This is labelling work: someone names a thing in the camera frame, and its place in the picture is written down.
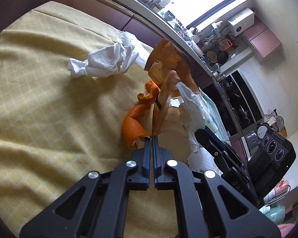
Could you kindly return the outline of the orange peel piece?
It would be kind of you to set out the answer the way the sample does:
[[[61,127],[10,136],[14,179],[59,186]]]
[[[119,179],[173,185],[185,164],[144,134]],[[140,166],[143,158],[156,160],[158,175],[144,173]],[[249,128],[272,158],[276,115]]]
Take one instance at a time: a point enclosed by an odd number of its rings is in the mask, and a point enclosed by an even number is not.
[[[136,149],[136,141],[150,138],[151,133],[146,131],[139,120],[150,110],[160,93],[160,88],[153,80],[145,83],[147,93],[139,93],[139,104],[129,110],[122,124],[122,136],[128,149]]]

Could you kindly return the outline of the brown paper wrapper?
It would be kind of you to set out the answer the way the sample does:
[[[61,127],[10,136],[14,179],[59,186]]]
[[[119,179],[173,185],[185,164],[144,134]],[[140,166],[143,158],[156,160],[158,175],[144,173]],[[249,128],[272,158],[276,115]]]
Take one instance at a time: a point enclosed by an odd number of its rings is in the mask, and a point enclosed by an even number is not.
[[[170,99],[172,98],[172,96],[179,96],[179,92],[176,88],[176,84],[178,82],[180,82],[180,77],[176,73],[176,71],[169,71],[154,103],[152,117],[153,135],[157,135],[163,125],[165,116],[167,115],[167,111],[170,107]]]

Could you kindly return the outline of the white tissue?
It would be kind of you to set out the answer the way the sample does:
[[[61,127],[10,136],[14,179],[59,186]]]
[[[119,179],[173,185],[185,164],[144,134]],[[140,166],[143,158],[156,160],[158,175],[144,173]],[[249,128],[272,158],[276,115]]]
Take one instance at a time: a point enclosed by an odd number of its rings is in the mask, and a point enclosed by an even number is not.
[[[70,58],[67,65],[70,75],[107,78],[126,73],[139,56],[140,41],[129,32],[123,32],[121,39],[121,42],[89,53],[84,61]]]

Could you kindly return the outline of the golden snack wrapper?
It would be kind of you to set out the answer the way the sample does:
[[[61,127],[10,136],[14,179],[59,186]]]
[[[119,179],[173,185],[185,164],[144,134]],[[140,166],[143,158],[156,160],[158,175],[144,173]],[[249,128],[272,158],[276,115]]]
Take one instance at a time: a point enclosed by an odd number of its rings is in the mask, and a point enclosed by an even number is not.
[[[159,88],[162,87],[167,75],[171,71],[174,71],[178,74],[178,77],[180,77],[180,81],[188,86],[193,93],[199,92],[199,88],[191,76],[188,60],[183,53],[167,39],[162,39],[150,53],[144,70],[148,72],[151,80],[153,80]]]

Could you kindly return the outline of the black stove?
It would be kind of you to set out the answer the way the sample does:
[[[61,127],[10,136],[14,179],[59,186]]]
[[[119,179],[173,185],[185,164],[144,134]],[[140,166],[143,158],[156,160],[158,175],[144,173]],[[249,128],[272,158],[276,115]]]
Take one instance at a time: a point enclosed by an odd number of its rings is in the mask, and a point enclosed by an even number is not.
[[[249,82],[240,69],[220,82],[220,86],[235,115],[242,135],[254,131],[263,122],[264,113]]]

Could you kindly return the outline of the hanging frying pan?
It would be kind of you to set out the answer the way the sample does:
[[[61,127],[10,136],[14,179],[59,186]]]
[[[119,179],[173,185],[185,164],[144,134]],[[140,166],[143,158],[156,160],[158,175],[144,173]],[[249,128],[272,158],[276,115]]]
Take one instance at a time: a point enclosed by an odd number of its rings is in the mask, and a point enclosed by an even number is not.
[[[218,64],[225,64],[228,60],[228,53],[226,51],[222,51],[221,53],[219,53],[218,57],[217,57],[217,63]]]

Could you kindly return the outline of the yellow quilted tablecloth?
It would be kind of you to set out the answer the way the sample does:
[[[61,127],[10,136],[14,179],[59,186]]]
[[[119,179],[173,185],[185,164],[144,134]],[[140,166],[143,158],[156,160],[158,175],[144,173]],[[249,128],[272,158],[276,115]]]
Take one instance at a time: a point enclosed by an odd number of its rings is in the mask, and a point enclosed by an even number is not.
[[[121,42],[122,32],[47,2],[0,33],[0,237],[21,228],[89,171],[131,154],[123,120],[150,80],[134,62],[123,74],[74,78],[71,58]]]

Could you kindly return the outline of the white water heater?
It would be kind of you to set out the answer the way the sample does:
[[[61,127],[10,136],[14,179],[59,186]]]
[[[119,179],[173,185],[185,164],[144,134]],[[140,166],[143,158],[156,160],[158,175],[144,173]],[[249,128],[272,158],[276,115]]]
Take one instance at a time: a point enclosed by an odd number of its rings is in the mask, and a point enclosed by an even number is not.
[[[255,12],[246,8],[228,21],[228,27],[233,36],[238,36],[255,23]]]

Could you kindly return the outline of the pink wall cabinet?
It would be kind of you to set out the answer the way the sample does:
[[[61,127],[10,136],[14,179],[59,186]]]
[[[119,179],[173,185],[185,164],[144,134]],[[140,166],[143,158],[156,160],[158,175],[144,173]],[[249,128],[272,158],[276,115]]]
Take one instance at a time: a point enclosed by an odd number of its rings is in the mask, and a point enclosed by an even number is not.
[[[255,16],[254,19],[254,24],[246,29],[242,35],[249,43],[255,57],[262,61],[281,48],[282,44],[259,18]]]

